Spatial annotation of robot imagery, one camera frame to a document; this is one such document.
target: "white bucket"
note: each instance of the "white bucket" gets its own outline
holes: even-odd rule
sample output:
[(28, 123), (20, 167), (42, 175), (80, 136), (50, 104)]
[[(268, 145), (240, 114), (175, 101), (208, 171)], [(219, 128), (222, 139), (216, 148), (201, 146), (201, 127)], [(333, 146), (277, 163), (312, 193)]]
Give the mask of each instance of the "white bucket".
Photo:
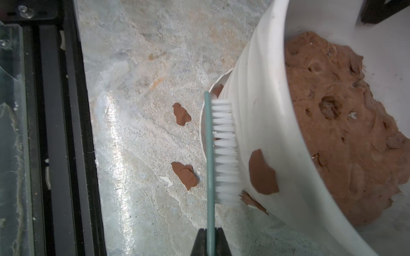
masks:
[[(262, 16), (220, 98), (232, 103), (240, 170), (247, 192), (268, 212), (325, 244), (337, 255), (408, 255), (408, 184), (393, 206), (358, 232), (327, 191), (300, 132), (290, 97), (284, 40), (314, 31), (332, 43), (349, 45), (364, 56), (365, 81), (376, 100), (410, 136), (410, 15), (403, 10), (375, 26), (356, 26), (362, 3), (356, 0), (275, 0)], [(261, 149), (276, 170), (280, 192), (262, 195), (250, 183), (248, 161)]]

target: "gray marble countertop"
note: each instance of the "gray marble countertop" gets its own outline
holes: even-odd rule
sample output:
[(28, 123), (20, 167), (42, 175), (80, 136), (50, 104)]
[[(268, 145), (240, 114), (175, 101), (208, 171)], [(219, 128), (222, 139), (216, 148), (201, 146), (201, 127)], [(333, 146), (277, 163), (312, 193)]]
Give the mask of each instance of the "gray marble countertop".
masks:
[[(189, 255), (206, 227), (203, 93), (234, 66), (267, 0), (78, 0), (108, 255)], [(179, 102), (192, 117), (175, 122)], [(194, 167), (187, 191), (171, 162)], [(233, 255), (328, 255), (274, 216), (216, 206)]]

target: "clay chunk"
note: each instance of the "clay chunk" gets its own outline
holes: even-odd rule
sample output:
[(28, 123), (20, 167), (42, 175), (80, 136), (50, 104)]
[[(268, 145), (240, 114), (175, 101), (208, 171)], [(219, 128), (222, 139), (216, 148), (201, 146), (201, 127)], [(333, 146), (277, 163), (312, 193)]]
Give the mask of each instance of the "clay chunk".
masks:
[(216, 97), (219, 97), (219, 94), (221, 94), (223, 89), (223, 85), (220, 84), (218, 86), (215, 86), (215, 88), (212, 90), (212, 93), (216, 95)]
[(177, 118), (177, 124), (184, 126), (186, 122), (191, 121), (191, 116), (181, 104), (175, 103), (172, 107), (174, 108), (174, 115)]
[(313, 32), (285, 46), (289, 91), (307, 148), (354, 226), (378, 218), (410, 177), (410, 140), (374, 100), (362, 60)]
[(249, 159), (249, 175), (252, 186), (258, 193), (270, 195), (279, 192), (276, 172), (263, 159), (262, 150), (252, 152)]
[(262, 205), (260, 205), (258, 202), (256, 202), (255, 199), (253, 199), (245, 191), (242, 191), (241, 198), (242, 198), (242, 201), (244, 202), (244, 204), (255, 206), (259, 210), (263, 211), (266, 215), (269, 215), (268, 212), (266, 211), (266, 209)]
[(198, 178), (196, 178), (191, 165), (183, 165), (179, 162), (172, 162), (171, 165), (172, 170), (178, 175), (178, 178), (180, 178), (182, 184), (185, 185), (188, 191), (198, 184)]

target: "toothbrush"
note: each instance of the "toothbrush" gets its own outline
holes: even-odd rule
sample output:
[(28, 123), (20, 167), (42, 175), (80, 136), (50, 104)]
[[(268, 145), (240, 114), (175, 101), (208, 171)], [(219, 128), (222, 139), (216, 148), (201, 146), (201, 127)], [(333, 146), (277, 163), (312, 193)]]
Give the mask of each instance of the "toothbrush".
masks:
[(207, 254), (215, 256), (215, 203), (238, 205), (242, 191), (231, 105), (205, 92)]

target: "black bracket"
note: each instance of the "black bracket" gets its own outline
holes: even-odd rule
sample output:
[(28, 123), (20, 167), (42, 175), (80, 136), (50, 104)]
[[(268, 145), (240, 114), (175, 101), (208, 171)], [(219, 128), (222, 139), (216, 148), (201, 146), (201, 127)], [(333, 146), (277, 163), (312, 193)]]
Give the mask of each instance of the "black bracket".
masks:
[[(207, 256), (206, 251), (206, 229), (198, 230), (191, 256)], [(232, 256), (229, 245), (222, 228), (215, 228), (215, 256)]]
[(55, 0), (0, 1), (0, 20), (5, 23), (55, 20), (59, 4), (60, 1)]
[(410, 0), (367, 0), (362, 11), (363, 23), (377, 24), (410, 5)]

